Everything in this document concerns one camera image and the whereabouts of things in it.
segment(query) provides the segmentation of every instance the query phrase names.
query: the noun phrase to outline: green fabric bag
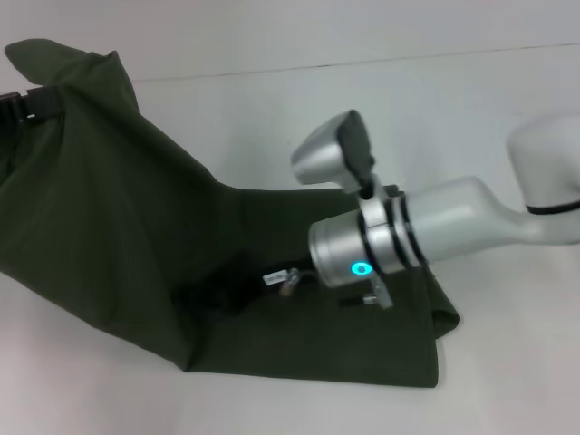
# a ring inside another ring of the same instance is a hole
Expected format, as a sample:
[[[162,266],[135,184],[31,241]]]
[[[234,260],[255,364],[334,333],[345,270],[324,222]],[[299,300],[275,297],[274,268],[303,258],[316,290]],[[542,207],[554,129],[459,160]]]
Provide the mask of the green fabric bag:
[[[183,371],[436,385],[435,339],[459,316],[429,270],[387,276],[387,311],[337,306],[367,285],[261,288],[351,198],[221,185],[140,115],[116,53],[46,40],[5,52],[30,82],[57,87],[65,114],[0,131],[2,272]]]

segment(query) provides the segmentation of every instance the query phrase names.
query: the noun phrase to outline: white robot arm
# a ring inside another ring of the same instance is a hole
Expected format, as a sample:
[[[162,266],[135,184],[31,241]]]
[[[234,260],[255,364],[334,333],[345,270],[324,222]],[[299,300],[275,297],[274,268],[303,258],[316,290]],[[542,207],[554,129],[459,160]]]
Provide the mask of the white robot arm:
[[[456,179],[389,198],[372,174],[374,160],[356,111],[315,130],[292,157],[302,184],[336,182],[361,209],[312,225],[310,253],[330,287],[371,279],[388,307],[379,278],[405,268],[511,244],[580,243],[580,116],[533,121],[508,139],[508,151],[529,213],[503,206],[477,178]]]

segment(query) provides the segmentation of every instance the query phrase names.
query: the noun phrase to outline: white background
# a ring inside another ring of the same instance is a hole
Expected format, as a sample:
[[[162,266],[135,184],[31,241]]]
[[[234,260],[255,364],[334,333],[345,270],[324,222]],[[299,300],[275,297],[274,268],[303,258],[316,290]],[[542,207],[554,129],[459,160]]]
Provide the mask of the white background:
[[[476,175],[523,209],[505,139],[580,109],[578,16],[573,0],[3,0],[0,43],[118,50],[143,114],[230,185],[298,189],[294,147],[355,108],[384,182]],[[0,60],[0,91],[26,86]],[[184,374],[0,276],[0,435],[577,433],[579,266],[573,246],[435,265],[464,318],[435,390]]]

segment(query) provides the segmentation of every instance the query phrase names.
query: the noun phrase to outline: dark green cloth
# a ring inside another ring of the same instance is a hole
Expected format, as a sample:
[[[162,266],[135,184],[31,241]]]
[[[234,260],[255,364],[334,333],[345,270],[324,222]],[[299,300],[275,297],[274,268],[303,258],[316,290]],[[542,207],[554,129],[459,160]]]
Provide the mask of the dark green cloth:
[[[58,87],[65,115],[0,132],[2,272],[184,371],[437,383],[435,339],[459,316],[429,270],[388,276],[388,311],[337,307],[367,285],[265,295],[239,314],[197,299],[239,258],[254,275],[304,258],[309,226],[351,198],[218,183],[140,115],[116,53],[45,40],[5,52],[30,82]]]

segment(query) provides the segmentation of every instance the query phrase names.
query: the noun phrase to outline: teal led light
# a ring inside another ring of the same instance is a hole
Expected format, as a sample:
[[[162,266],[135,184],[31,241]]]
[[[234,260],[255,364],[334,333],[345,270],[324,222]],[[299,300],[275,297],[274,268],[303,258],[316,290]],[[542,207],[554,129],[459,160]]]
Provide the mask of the teal led light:
[[[369,275],[372,272],[372,267],[368,263],[364,261],[359,261],[358,263],[354,263],[353,267],[351,267],[351,271],[358,276],[365,276]]]

